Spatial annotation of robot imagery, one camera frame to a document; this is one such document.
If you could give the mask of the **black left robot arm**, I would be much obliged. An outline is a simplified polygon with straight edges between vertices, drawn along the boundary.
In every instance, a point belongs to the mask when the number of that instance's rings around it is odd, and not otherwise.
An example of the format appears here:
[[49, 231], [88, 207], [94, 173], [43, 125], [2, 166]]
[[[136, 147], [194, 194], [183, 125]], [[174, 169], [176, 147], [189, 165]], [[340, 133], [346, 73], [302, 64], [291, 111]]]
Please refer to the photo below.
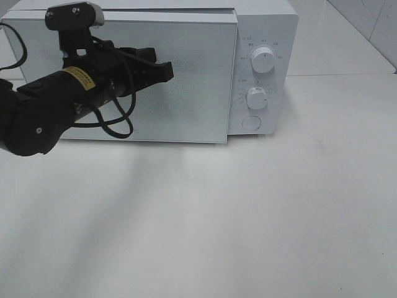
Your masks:
[[49, 7], [45, 25], [58, 32], [61, 70], [14, 88], [1, 80], [1, 148], [19, 156], [46, 154], [71, 128], [100, 128], [126, 139], [112, 126], [132, 127], [136, 94], [170, 81], [171, 62], [158, 63], [153, 48], [115, 47], [91, 34], [103, 25], [97, 4], [72, 2]]

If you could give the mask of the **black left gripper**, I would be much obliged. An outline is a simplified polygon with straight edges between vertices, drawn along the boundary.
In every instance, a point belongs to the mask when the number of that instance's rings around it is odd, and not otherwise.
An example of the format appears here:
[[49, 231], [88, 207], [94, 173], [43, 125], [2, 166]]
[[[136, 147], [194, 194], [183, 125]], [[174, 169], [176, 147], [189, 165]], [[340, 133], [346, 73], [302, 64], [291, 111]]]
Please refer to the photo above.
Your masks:
[[49, 7], [47, 29], [58, 32], [64, 54], [58, 72], [58, 103], [75, 109], [100, 108], [106, 101], [119, 103], [136, 92], [173, 79], [172, 63], [157, 63], [154, 48], [116, 47], [110, 40], [91, 35], [90, 28], [104, 25], [104, 13], [97, 4], [83, 1]]

